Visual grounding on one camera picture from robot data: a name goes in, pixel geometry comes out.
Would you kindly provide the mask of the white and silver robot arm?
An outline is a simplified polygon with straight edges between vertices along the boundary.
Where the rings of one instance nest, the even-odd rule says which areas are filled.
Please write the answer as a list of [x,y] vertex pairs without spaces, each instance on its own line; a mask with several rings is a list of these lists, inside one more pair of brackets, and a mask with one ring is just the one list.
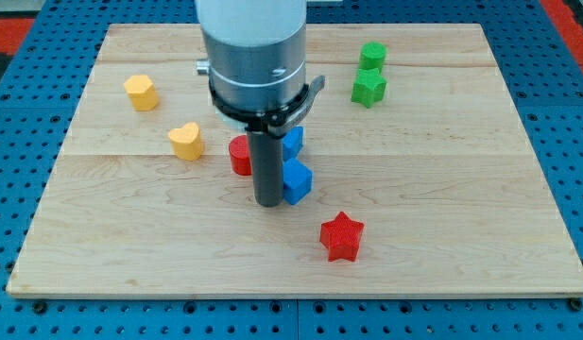
[[305,84],[305,0],[197,0],[216,111],[247,127]]

